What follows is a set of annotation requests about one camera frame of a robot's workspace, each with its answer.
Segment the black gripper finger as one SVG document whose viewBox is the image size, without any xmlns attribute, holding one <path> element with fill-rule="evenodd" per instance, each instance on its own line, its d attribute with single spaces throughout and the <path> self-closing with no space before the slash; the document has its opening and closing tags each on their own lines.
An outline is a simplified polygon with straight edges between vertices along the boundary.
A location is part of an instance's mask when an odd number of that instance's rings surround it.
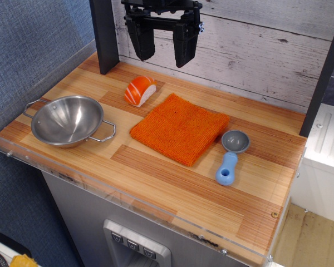
<svg viewBox="0 0 334 267">
<path fill-rule="evenodd" d="M 178 68 L 183 67 L 195 57 L 198 30 L 193 23 L 179 20 L 173 28 L 175 61 Z"/>
<path fill-rule="evenodd" d="M 154 29 L 145 20 L 145 17 L 126 16 L 127 31 L 137 57 L 148 60 L 155 53 Z"/>
</svg>

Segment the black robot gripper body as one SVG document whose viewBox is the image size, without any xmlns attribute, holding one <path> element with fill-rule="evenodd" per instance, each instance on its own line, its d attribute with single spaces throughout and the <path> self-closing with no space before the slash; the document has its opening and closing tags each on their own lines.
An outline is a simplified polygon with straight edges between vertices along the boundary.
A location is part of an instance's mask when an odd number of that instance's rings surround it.
<svg viewBox="0 0 334 267">
<path fill-rule="evenodd" d="M 125 21 L 129 31 L 154 29 L 173 31 L 183 26 L 193 33 L 202 33 L 200 20 L 203 5 L 198 1 L 121 1 L 125 7 Z"/>
</svg>

